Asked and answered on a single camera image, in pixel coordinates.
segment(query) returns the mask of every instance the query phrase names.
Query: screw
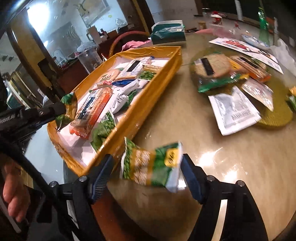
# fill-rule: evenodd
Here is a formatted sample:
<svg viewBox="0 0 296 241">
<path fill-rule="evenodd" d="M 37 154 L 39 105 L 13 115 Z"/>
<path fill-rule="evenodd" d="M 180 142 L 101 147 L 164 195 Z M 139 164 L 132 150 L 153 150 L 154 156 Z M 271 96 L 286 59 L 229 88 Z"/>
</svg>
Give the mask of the screw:
<svg viewBox="0 0 296 241">
<path fill-rule="evenodd" d="M 80 182 L 85 182 L 87 180 L 87 176 L 81 176 L 80 178 L 79 178 L 79 181 Z"/>
<path fill-rule="evenodd" d="M 243 186 L 244 186 L 244 182 L 241 181 L 241 180 L 238 180 L 238 181 L 237 181 L 237 184 L 238 184 L 240 187 L 243 187 Z"/>
<path fill-rule="evenodd" d="M 49 184 L 49 186 L 50 186 L 51 188 L 53 188 L 53 187 L 55 187 L 57 184 L 58 184 L 58 183 L 57 183 L 56 181 L 52 181 L 52 182 Z"/>
<path fill-rule="evenodd" d="M 210 182 L 212 182 L 212 181 L 215 180 L 215 177 L 212 176 L 212 175 L 208 175 L 208 176 L 207 176 L 207 180 L 210 181 Z"/>
</svg>

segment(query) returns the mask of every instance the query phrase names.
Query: person's hand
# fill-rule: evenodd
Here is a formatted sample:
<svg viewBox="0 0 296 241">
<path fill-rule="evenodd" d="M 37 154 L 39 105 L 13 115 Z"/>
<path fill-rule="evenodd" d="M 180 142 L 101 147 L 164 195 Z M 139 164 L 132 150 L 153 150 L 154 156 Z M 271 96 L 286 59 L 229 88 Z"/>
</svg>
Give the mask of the person's hand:
<svg viewBox="0 0 296 241">
<path fill-rule="evenodd" d="M 21 222 L 30 205 L 30 195 L 19 175 L 19 170 L 13 161 L 6 161 L 4 165 L 5 184 L 3 188 L 4 201 L 8 203 L 9 216 Z"/>
</svg>

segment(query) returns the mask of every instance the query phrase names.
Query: gold placemat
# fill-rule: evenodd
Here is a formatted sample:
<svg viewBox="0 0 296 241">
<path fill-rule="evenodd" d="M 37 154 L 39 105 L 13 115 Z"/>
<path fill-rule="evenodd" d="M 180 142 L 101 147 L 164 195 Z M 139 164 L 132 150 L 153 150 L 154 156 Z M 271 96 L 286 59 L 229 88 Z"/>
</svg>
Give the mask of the gold placemat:
<svg viewBox="0 0 296 241">
<path fill-rule="evenodd" d="M 223 53 L 226 56 L 231 55 L 237 55 L 238 52 L 227 49 L 223 46 L 215 45 L 210 48 L 206 48 L 203 51 L 198 52 L 192 59 L 190 64 L 190 72 L 194 73 L 194 60 L 197 60 L 205 55 L 211 54 L 211 53 Z M 268 68 L 268 71 L 273 74 L 276 70 L 273 70 L 271 68 Z M 192 81 L 197 84 L 196 79 L 194 79 L 194 74 L 191 75 Z M 231 94 L 231 90 L 234 85 L 240 88 L 241 85 L 245 82 L 245 80 L 238 81 L 236 83 L 227 84 L 223 87 L 215 88 L 212 90 L 207 91 L 206 93 L 200 93 L 200 94 L 206 94 L 206 95 L 216 95 L 219 93 L 226 93 Z M 257 108 L 257 110 L 260 112 L 262 119 L 257 123 L 257 125 L 260 125 L 265 128 L 276 128 L 276 127 L 283 127 L 286 124 L 288 124 L 293 119 L 293 112 L 291 111 L 290 107 L 287 104 L 287 95 L 289 93 L 289 89 L 284 86 L 282 81 L 274 76 L 270 78 L 269 81 L 265 83 L 270 89 L 273 91 L 273 105 L 274 105 L 274 111 L 271 112 L 267 107 L 265 107 L 262 103 L 255 100 L 251 96 L 249 96 L 246 92 L 243 91 L 243 93 L 249 98 L 249 100 L 253 103 L 253 105 Z"/>
</svg>

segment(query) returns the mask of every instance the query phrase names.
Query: green glass bottle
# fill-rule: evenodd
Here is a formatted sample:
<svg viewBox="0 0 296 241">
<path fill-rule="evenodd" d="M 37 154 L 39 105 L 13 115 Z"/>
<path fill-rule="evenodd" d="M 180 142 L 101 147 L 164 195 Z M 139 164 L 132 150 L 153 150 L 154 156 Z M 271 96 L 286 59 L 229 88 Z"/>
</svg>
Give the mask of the green glass bottle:
<svg viewBox="0 0 296 241">
<path fill-rule="evenodd" d="M 259 34 L 259 39 L 262 42 L 265 42 L 270 46 L 269 43 L 269 32 L 268 32 L 268 23 L 265 19 L 265 14 L 264 10 L 260 7 L 258 11 L 258 16 L 259 16 L 259 22 L 260 22 L 260 34 Z"/>
</svg>

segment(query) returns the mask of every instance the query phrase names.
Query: green tissue box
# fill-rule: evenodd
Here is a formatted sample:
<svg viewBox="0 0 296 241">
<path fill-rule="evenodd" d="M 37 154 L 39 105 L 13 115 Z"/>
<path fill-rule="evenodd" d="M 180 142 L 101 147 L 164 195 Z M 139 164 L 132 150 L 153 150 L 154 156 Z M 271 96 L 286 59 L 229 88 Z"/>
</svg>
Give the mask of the green tissue box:
<svg viewBox="0 0 296 241">
<path fill-rule="evenodd" d="M 153 44 L 186 41 L 182 20 L 162 21 L 153 25 L 151 40 Z"/>
</svg>

